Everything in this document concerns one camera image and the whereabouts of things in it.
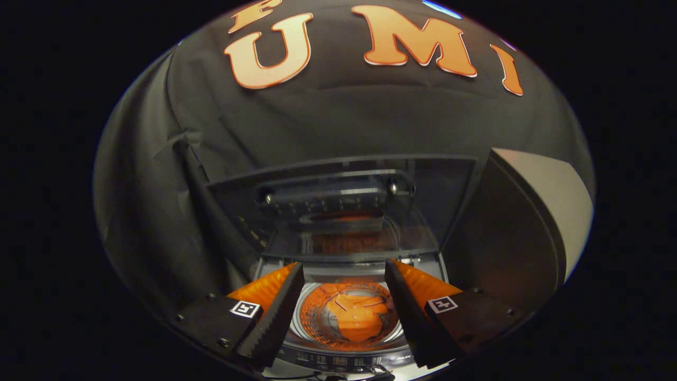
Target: orange fabric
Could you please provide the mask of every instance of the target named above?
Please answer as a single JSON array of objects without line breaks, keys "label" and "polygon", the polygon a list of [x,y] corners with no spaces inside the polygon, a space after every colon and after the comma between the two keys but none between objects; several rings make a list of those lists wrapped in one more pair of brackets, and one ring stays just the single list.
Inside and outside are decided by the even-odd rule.
[{"label": "orange fabric", "polygon": [[513,93],[514,95],[522,96],[524,94],[524,89],[519,84],[517,69],[515,68],[515,59],[500,47],[491,43],[489,46],[496,52],[496,54],[498,54],[498,58],[501,60],[501,65],[503,65],[503,87],[505,87],[506,90]]},{"label": "orange fabric", "polygon": [[413,266],[404,264],[396,259],[389,259],[395,263],[400,274],[407,283],[409,290],[414,295],[416,303],[425,313],[425,304],[430,299],[442,298],[444,296],[455,295],[463,292],[445,281],[441,281],[434,276],[418,270]]},{"label": "orange fabric", "polygon": [[419,28],[399,12],[380,5],[357,5],[354,14],[366,18],[372,35],[372,50],[364,54],[364,60],[372,65],[402,65],[408,56],[397,48],[399,41],[421,65],[433,59],[439,46],[437,65],[444,71],[476,77],[477,69],[470,62],[463,42],[463,31],[448,22],[429,18]]},{"label": "orange fabric", "polygon": [[230,56],[235,81],[248,89],[263,89],[292,79],[310,61],[310,41],[305,28],[313,14],[297,14],[278,21],[271,31],[280,31],[286,48],[284,59],[273,66],[262,66],[256,53],[256,42],[261,32],[254,32],[235,40],[223,51]]},{"label": "orange fabric", "polygon": [[261,308],[263,308],[263,314],[265,314],[270,309],[270,305],[273,304],[273,300],[278,295],[282,284],[287,279],[289,273],[291,273],[292,267],[295,264],[296,262],[275,270],[244,287],[238,288],[228,294],[227,297],[243,302],[260,304]]},{"label": "orange fabric", "polygon": [[379,296],[339,294],[327,304],[336,315],[338,330],[350,341],[364,341],[377,336],[383,323],[378,314],[388,312],[388,307]]},{"label": "orange fabric", "polygon": [[242,9],[230,17],[235,18],[235,25],[228,30],[228,34],[236,32],[252,22],[268,16],[273,13],[271,8],[277,7],[280,4],[282,4],[282,0],[264,0]]}]

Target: washing machine lid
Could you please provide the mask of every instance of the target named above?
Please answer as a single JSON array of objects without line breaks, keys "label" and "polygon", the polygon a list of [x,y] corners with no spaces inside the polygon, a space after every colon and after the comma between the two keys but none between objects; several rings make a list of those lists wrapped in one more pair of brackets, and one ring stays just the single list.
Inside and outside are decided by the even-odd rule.
[{"label": "washing machine lid", "polygon": [[208,188],[262,256],[385,261],[439,251],[474,164],[451,155],[340,158],[265,169]]}]

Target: orange cloth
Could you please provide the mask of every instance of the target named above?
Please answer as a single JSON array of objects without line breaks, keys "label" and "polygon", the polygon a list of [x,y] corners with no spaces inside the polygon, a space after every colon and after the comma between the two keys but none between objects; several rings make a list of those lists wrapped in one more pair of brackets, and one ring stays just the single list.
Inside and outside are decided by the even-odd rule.
[{"label": "orange cloth", "polygon": [[327,304],[327,308],[336,315],[341,335],[350,341],[364,341],[377,336],[383,327],[378,314],[388,312],[380,296],[339,294]]}]

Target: white panel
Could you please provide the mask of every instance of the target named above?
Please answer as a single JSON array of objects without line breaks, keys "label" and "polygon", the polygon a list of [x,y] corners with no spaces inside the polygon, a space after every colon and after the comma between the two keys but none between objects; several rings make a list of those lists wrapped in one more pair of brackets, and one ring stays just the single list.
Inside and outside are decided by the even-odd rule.
[{"label": "white panel", "polygon": [[552,214],[564,241],[568,279],[583,252],[592,222],[592,200],[583,180],[565,161],[503,148],[493,150],[524,178]]},{"label": "white panel", "polygon": [[[449,363],[444,363],[440,365],[439,367],[434,367],[433,369],[428,369],[427,367],[421,367],[419,368],[416,366],[416,364],[409,364],[405,365],[403,367],[396,367],[393,369],[390,369],[391,372],[395,375],[396,380],[415,380],[417,378],[423,377],[427,374],[436,372],[442,368],[445,368],[449,365]],[[306,374],[311,374],[313,373],[313,369],[309,369],[306,367],[301,367],[299,365],[291,364],[286,361],[280,360],[280,359],[275,359],[275,362],[273,362],[272,367],[267,367],[263,370],[263,376],[268,377],[268,378],[275,378],[275,377],[294,377],[295,375],[298,376],[304,376]],[[371,376],[375,376],[375,374],[343,374],[343,373],[334,373],[334,372],[326,372],[323,374],[341,374],[342,376],[346,377],[348,381],[350,380],[362,380],[364,378],[369,378]]]}]

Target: orange letter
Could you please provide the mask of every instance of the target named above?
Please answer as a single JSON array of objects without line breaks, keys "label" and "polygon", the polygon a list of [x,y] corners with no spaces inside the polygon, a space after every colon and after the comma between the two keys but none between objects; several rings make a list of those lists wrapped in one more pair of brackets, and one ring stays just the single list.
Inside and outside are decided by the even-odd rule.
[{"label": "orange letter", "polygon": [[282,3],[282,0],[265,0],[254,5],[250,5],[247,8],[239,11],[234,14],[231,18],[235,18],[235,25],[228,31],[228,34],[237,31],[238,29],[245,27],[252,22],[264,18],[273,12],[272,9],[265,10],[265,8],[277,7]]},{"label": "orange letter", "polygon": [[230,56],[235,80],[248,89],[263,89],[285,82],[299,74],[310,60],[310,41],[305,30],[306,21],[313,14],[298,14],[273,25],[271,30],[281,31],[286,56],[275,66],[263,67],[256,53],[256,40],[261,32],[252,33],[230,44],[224,54]]},{"label": "orange letter", "polygon": [[503,87],[514,95],[522,96],[524,90],[519,85],[519,78],[517,78],[517,69],[515,69],[515,59],[505,50],[496,45],[489,44],[490,47],[498,54],[503,66]]},{"label": "orange letter", "polygon": [[397,38],[414,59],[427,66],[439,45],[437,65],[444,71],[476,77],[477,69],[471,64],[463,44],[463,31],[442,20],[429,18],[423,29],[418,29],[395,10],[378,5],[358,5],[353,13],[367,19],[372,33],[372,51],[364,60],[372,65],[404,65],[407,55],[397,50]]}]

